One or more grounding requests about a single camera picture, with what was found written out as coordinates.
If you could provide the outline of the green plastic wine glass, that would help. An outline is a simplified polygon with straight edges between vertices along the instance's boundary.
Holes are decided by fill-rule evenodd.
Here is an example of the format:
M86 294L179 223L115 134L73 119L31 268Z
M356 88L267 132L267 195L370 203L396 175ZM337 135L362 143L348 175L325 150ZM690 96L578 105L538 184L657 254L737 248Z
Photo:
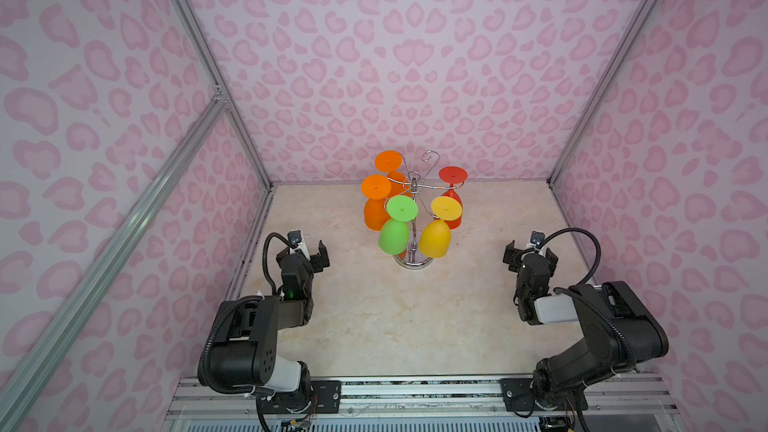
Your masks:
M399 255L409 244L411 237L409 224L418 215L418 205L412 198L399 195L387 201L386 211L390 219L380 230L379 247L389 255Z

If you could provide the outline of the yellow plastic wine glass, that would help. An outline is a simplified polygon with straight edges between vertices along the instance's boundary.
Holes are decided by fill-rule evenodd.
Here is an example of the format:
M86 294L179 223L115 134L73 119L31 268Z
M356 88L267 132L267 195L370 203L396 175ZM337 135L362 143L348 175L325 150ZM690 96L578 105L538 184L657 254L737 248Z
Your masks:
M462 205L452 197L439 196L431 202L434 220L422 232L418 243L419 251L431 259L446 255L451 244L449 222L458 220L463 214Z

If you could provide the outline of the red plastic wine glass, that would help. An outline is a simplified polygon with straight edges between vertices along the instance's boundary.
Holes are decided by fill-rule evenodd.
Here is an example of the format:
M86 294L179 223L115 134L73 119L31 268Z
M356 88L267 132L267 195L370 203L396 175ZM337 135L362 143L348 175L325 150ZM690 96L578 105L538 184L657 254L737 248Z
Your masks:
M456 188L466 182L468 172L458 166L446 166L440 170L439 177L448 185L448 189L443 195L454 199L459 205L463 205L460 195L456 192Z

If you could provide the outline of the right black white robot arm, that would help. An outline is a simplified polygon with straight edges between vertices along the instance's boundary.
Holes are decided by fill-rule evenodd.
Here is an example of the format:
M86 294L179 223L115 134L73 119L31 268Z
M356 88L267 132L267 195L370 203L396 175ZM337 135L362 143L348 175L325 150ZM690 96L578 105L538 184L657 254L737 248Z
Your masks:
M666 332L626 282L551 288L558 257L549 249L518 248L513 242L503 263L516 275L513 303L523 322L574 322L582 331L578 342L537 363L527 391L507 392L512 411L583 410L587 387L668 353Z

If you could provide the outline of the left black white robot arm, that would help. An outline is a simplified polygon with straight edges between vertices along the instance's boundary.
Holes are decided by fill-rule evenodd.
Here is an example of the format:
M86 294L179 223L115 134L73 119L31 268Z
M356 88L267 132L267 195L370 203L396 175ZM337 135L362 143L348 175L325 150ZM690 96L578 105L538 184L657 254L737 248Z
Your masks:
M315 403L308 366L278 354L278 333L309 323L315 275L330 266L326 246L318 252L279 255L283 288L221 303L198 361L199 382L224 395L268 399L291 413Z

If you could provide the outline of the front orange plastic wine glass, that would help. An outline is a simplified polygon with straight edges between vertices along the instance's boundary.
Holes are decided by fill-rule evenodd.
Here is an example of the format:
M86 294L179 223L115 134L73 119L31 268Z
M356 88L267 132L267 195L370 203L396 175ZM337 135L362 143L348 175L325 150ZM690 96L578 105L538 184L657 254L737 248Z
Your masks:
M382 175L371 175L363 180L361 191L367 198L364 206L365 225L373 231L380 231L390 219L386 211L386 200L391 192L391 182Z

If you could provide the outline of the orange plastic wine glass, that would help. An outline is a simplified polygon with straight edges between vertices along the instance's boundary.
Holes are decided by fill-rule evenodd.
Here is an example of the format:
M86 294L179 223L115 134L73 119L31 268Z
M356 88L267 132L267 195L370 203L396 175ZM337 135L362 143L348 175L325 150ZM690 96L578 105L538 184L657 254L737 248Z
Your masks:
M390 219L386 211L386 200L391 192L391 182L382 175L371 175L363 180L361 191L367 198L364 206L365 225L373 231L380 231Z
M399 171L404 164L402 155L397 151L383 151L374 161L376 169L383 173L390 185L388 198L403 194L407 190L406 177Z

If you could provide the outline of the chrome wine glass rack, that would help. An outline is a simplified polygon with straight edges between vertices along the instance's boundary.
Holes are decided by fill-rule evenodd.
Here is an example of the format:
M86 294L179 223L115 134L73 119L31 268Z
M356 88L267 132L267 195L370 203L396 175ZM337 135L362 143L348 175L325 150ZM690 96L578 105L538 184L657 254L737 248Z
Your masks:
M438 152L427 150L422 154L421 161L428 166L426 172L408 166L402 153L397 155L400 165L396 171L402 171L404 179L388 180L403 191L388 198L385 204L392 220L407 225L408 242L393 258L404 269L421 270L447 254L451 233L462 224L464 214L457 190L467 182L469 174L461 167L445 166L438 173L443 185L433 185L428 177L440 163Z

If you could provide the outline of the rear orange plastic wine glass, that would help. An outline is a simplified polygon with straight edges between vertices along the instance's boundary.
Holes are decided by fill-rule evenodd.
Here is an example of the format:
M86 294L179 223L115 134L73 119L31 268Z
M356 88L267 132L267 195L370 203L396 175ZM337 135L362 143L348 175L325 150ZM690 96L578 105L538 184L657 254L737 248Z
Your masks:
M376 169L383 173L390 185L388 198L403 194L407 190L406 177L399 171L404 164L402 155L397 151L383 151L374 161Z

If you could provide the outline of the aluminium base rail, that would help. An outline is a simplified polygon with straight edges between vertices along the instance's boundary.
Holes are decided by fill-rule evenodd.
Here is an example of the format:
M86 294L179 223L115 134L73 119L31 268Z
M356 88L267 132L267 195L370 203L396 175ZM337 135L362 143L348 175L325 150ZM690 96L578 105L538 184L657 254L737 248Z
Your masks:
M220 395L195 379L177 387L164 431L683 431L680 409L652 373L614 377L539 407L515 375L322 377L293 414L253 397Z

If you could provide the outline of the diagonal aluminium frame bar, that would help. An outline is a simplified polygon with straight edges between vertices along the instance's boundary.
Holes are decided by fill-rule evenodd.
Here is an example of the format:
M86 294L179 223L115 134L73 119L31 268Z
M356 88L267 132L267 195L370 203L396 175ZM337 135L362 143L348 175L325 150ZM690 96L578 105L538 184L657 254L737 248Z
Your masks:
M225 99L211 101L20 362L1 393L3 431L26 418L226 108Z

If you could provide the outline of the left aluminium frame post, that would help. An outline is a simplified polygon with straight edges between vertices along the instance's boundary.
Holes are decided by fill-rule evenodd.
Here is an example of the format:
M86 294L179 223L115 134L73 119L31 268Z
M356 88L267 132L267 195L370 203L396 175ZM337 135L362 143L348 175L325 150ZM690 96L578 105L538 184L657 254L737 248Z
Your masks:
M226 114L235 129L236 135L245 149L245 155L255 170L260 184L267 192L273 189L273 183L269 179L263 161L259 157L255 142L249 133L245 120L230 89L222 75L221 68L214 57L212 47L207 40L201 23L195 14L190 0L169 0L171 6L177 13L181 24L187 33L190 43L200 60L202 68L206 73L209 82L215 89L215 96L224 102Z

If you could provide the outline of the aluminium frame post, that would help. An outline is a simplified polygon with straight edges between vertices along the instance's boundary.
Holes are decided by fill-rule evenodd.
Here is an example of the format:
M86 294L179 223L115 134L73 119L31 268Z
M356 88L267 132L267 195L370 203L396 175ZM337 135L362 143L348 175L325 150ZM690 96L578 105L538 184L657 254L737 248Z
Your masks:
M556 184L565 175L566 168L576 154L580 142L587 133L587 129L599 112L607 94L620 75L624 64L630 58L644 29L651 21L655 11L660 7L662 1L663 0L639 1L625 31L620 36L616 49L611 55L610 60L607 62L604 72L597 81L593 93L590 95L580 117L576 121L562 153L555 163L552 173L547 179L547 184L551 189L554 189Z
M209 82L215 89L215 96L224 102L226 114L235 129L236 135L245 149L245 155L255 170L260 184L267 192L273 189L273 183L269 179L263 161L259 157L255 142L249 133L245 120L230 89L222 75L221 68L214 57L212 47L207 40L201 23L195 14L190 0L169 0L171 6L177 13L181 24L187 33L190 43L200 60L202 68L206 73Z

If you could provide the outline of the right aluminium frame post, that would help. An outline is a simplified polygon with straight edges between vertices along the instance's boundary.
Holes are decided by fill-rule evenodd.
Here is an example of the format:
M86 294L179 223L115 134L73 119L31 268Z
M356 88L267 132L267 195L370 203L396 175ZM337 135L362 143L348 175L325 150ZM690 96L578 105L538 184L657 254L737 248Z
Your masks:
M610 60L607 62L604 72L597 81L593 93L590 95L580 117L576 121L562 153L555 163L552 173L547 179L547 184L551 189L554 189L556 184L565 175L566 168L576 154L580 142L587 133L587 129L599 112L607 94L620 75L624 64L630 58L644 29L651 21L655 11L660 7L662 1L663 0L639 1L625 31L620 36L616 49L611 55Z

